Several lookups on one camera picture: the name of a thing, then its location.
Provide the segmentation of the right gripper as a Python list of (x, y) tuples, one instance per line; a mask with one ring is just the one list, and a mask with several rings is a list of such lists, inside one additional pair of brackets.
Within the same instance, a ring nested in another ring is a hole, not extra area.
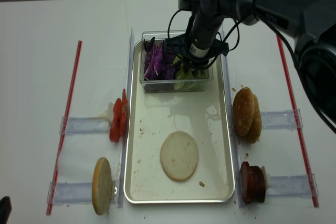
[(189, 51), (186, 34), (166, 38), (164, 49), (165, 52), (174, 53), (185, 66), (197, 70), (208, 69), (220, 55), (227, 56), (229, 53), (228, 43), (215, 39), (209, 50), (206, 50), (205, 56), (196, 57)]

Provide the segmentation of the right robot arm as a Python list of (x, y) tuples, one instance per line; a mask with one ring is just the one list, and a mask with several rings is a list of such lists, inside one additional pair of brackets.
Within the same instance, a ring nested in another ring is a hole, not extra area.
[(186, 32), (168, 37), (164, 46), (196, 69), (228, 53), (216, 39), (225, 18), (240, 24), (264, 22), (295, 41), (292, 60), (313, 107), (335, 119), (335, 0), (179, 0), (190, 11)]

